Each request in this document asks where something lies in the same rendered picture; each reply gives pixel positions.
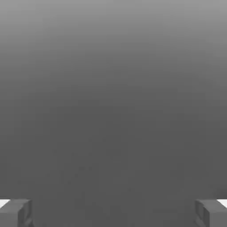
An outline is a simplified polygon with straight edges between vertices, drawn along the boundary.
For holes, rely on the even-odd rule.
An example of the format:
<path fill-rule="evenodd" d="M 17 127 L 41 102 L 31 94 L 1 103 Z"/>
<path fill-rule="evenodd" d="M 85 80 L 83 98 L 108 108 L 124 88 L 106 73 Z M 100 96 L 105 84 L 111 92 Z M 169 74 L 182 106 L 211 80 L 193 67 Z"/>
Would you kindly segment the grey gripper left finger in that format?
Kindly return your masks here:
<path fill-rule="evenodd" d="M 0 227 L 33 227 L 32 200 L 0 199 Z"/>

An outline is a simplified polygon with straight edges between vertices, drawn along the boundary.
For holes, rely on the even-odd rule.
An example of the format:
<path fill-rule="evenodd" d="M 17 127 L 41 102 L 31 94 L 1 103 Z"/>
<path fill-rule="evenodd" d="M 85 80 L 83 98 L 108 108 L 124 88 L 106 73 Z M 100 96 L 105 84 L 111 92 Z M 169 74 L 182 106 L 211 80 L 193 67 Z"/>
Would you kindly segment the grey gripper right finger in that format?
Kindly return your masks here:
<path fill-rule="evenodd" d="M 197 227 L 227 227 L 227 199 L 195 201 Z"/>

